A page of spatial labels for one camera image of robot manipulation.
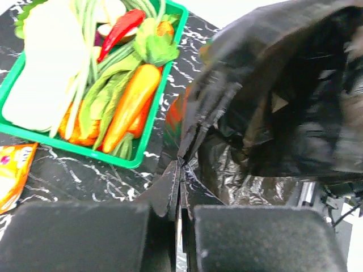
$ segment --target green plastic basket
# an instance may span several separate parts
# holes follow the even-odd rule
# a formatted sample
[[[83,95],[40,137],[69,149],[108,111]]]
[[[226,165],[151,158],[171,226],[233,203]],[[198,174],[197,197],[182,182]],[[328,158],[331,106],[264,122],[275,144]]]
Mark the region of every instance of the green plastic basket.
[[[150,2],[154,5],[155,9],[158,11],[160,8],[159,0],[150,0]],[[187,9],[179,4],[176,4],[172,1],[166,2],[166,13],[168,14],[180,14],[181,18],[178,24],[178,27],[175,30],[174,40],[179,43],[183,34],[183,29],[188,20],[188,11]],[[48,137],[48,133],[38,133],[30,130],[23,129],[21,127],[14,126],[10,122],[6,121],[1,112],[4,106],[4,103],[13,87],[15,81],[18,76],[22,72],[25,65],[25,54],[24,52],[19,56],[16,60],[15,64],[11,68],[7,77],[5,77],[1,87],[0,87],[0,132],[14,135],[19,138],[24,138],[34,142],[44,143],[46,145],[53,146],[55,148],[63,149],[66,151],[70,151],[73,153],[81,154],[84,156],[88,156],[94,158],[96,160],[101,160],[106,163],[114,164],[124,168],[136,168],[142,163],[143,153],[146,150],[147,143],[149,142],[151,131],[153,129],[154,120],[157,115],[157,111],[159,108],[159,100],[162,96],[162,93],[165,90],[165,86],[167,83],[167,77],[170,73],[172,62],[169,62],[165,65],[163,70],[162,79],[160,85],[155,93],[155,98],[153,104],[150,108],[150,113],[146,121],[145,129],[142,133],[142,136],[139,140],[134,140],[133,143],[133,154],[131,160],[120,159],[99,151],[93,151],[91,148],[77,146],[75,144],[71,144],[62,140],[59,137],[55,137],[54,139]]]

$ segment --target marble surface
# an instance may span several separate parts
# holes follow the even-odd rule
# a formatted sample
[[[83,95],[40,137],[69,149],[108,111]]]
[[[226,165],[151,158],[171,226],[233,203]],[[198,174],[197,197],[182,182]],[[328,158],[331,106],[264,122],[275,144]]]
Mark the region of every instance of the marble surface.
[[[0,84],[23,49],[14,36],[14,20],[28,1],[18,1],[0,16]],[[152,185],[161,152],[166,112],[179,93],[184,92],[202,67],[199,48],[218,28],[190,14],[180,42],[180,56],[174,62],[168,84],[159,101],[159,111],[145,157],[135,170],[122,169],[81,155],[40,145],[19,204],[31,201],[132,201]],[[0,145],[27,141],[0,134]],[[0,237],[16,209],[0,215]]]

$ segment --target orange carrot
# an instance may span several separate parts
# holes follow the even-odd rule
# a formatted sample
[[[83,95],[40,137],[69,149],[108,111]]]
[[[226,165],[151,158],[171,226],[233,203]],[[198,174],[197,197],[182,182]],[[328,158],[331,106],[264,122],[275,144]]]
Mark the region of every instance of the orange carrot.
[[[68,123],[69,115],[70,115],[70,112],[72,109],[72,105],[73,104],[71,104],[69,106],[66,114],[64,115],[64,117],[61,121],[59,129],[58,129],[58,132],[63,139],[65,139],[67,123]],[[75,119],[72,135],[69,138],[68,142],[73,143],[75,145],[80,145],[80,146],[92,146],[96,142],[97,136],[99,134],[100,121],[101,120],[95,120],[94,123],[92,124],[92,129],[91,129],[90,135],[88,135],[85,138],[82,138],[81,129],[79,128],[79,122],[78,122],[78,116],[77,116],[77,118]]]
[[[169,21],[161,21],[157,27],[157,35],[159,37],[164,36],[168,33],[170,36],[174,36],[174,27]]]
[[[110,153],[125,136],[145,103],[159,86],[161,73],[154,65],[141,65],[128,83],[104,137],[102,151]]]
[[[134,139],[141,137],[143,129],[146,124],[147,117],[149,116],[150,106],[153,102],[154,96],[151,96],[143,106],[140,114],[136,117],[134,123],[129,127],[128,132],[133,134]]]
[[[134,123],[129,127],[127,133],[122,138],[120,143],[111,152],[113,156],[122,159],[130,160],[132,155],[132,140],[140,138],[146,124],[149,110],[153,102],[154,96],[151,96],[143,106],[140,114],[136,117]]]

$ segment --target cable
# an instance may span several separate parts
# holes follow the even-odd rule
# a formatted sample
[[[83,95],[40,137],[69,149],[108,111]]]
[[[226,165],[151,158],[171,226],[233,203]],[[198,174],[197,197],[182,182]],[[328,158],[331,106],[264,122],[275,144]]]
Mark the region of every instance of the cable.
[[[329,215],[329,217],[331,219],[332,228],[335,231],[335,221],[334,221],[334,217],[333,217],[333,208],[332,207],[328,207],[328,215]]]
[[[332,224],[333,228],[335,228],[341,221],[344,220],[344,218],[346,218],[349,214],[353,213],[355,210],[357,210],[360,206],[362,205],[362,203],[358,203],[357,205],[355,205],[353,208],[351,208],[349,211],[347,211],[344,215],[342,215],[334,224]]]

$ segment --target snack package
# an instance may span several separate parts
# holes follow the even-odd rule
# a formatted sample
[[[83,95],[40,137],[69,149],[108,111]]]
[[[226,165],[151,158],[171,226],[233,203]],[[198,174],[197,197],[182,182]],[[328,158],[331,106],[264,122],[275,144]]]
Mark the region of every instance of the snack package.
[[[37,145],[0,146],[0,214],[16,207]]]

